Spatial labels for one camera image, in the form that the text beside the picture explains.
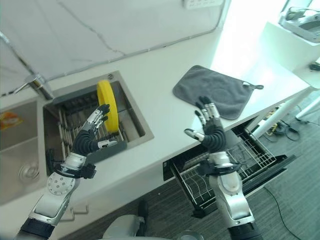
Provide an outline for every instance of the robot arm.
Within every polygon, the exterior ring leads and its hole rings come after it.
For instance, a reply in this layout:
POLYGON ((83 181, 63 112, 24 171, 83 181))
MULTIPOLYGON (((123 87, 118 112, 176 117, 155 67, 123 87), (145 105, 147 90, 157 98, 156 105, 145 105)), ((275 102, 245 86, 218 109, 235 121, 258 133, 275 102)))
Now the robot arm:
POLYGON ((202 103, 196 103, 201 113, 199 117, 204 134, 192 129, 184 132, 198 140, 209 151, 208 161, 203 161, 198 167, 198 173, 209 177, 217 207, 233 240, 262 240, 255 224, 255 218, 242 191, 242 181, 237 170, 239 163, 231 163, 225 152, 226 137, 220 115, 215 104, 208 97, 199 98, 202 103))
POLYGON ((85 165, 87 155, 117 144, 117 141, 93 140, 99 126, 108 118, 104 116, 108 112, 109 105, 101 105, 86 120, 74 140, 70 155, 64 163, 55 166, 55 172, 47 180, 46 192, 32 209, 16 240, 48 239, 65 213, 72 193, 80 184, 80 178, 94 177, 95 166, 85 165))

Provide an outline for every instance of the sink basin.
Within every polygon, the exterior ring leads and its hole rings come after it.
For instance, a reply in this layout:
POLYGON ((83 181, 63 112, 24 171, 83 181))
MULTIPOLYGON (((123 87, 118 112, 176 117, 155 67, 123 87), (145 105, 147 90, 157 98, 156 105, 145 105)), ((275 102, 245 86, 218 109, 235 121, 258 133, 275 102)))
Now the sink basin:
POLYGON ((48 175, 52 173, 55 164, 63 162, 70 153, 81 126, 99 106, 97 82, 100 80, 108 80, 112 87, 118 111, 119 131, 109 134, 102 124, 95 140, 117 140, 118 144, 89 155, 86 162, 94 164, 103 161, 154 137, 118 71, 72 85, 64 90, 70 91, 69 93, 56 97, 43 107, 48 175))
POLYGON ((22 123, 0 133, 0 205, 42 187, 39 175, 37 102, 6 112, 22 123))

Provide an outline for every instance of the table leg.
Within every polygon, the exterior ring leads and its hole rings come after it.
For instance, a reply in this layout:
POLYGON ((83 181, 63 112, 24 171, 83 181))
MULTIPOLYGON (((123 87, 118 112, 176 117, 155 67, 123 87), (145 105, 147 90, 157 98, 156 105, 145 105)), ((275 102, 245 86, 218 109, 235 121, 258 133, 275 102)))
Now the table leg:
POLYGON ((281 120, 292 108, 300 103, 306 96, 314 91, 314 88, 308 87, 303 92, 287 100, 271 117, 269 117, 262 126, 259 126, 252 135, 256 138, 261 137, 273 124, 281 120))
POLYGON ((295 115, 295 118, 300 120, 305 115, 308 115, 313 111, 317 110, 317 108, 320 109, 320 96, 316 100, 314 100, 310 105, 308 105, 305 109, 303 109, 301 112, 295 115))
POLYGON ((245 128, 251 132, 260 122, 262 119, 266 117, 268 113, 273 109, 273 107, 270 107, 264 111, 262 111, 258 116, 256 116, 245 128))

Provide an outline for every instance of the gray floor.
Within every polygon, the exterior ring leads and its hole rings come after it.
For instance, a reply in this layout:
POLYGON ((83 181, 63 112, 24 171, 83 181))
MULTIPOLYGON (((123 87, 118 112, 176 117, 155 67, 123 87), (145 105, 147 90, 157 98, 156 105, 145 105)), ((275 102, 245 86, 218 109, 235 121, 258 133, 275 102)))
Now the gray floor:
MULTIPOLYGON (((300 107, 306 107, 320 92, 312 93, 300 107)), ((295 122, 298 107, 284 120, 295 122)), ((320 124, 320 111, 305 117, 305 120, 320 124)), ((320 239, 320 127, 315 124, 300 125, 300 140, 291 141, 280 136, 277 143, 263 144, 275 155, 296 155, 298 158, 288 166, 288 171, 266 187, 277 198, 284 221, 302 240, 320 239)), ((147 235, 175 239, 183 230, 201 233, 206 240, 229 240, 218 211, 203 219, 191 216, 192 207, 176 181, 147 193, 142 197, 149 203, 147 235)), ((118 216, 136 214, 139 199, 83 227, 63 240, 95 240, 102 237, 107 226, 118 216)), ((265 240, 294 240, 281 222, 274 199, 265 189, 248 197, 251 210, 265 240)))

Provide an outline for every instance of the yellow plate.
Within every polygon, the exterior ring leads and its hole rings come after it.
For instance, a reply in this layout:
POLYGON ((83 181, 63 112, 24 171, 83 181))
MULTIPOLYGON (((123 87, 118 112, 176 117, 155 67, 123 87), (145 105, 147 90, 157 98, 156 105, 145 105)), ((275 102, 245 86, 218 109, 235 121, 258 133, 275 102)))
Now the yellow plate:
POLYGON ((96 92, 98 95, 99 105, 109 104, 110 112, 106 115, 108 119, 104 121, 104 125, 108 132, 116 133, 119 129, 118 111, 114 92, 112 91, 111 85, 107 80, 101 80, 96 86, 96 92))

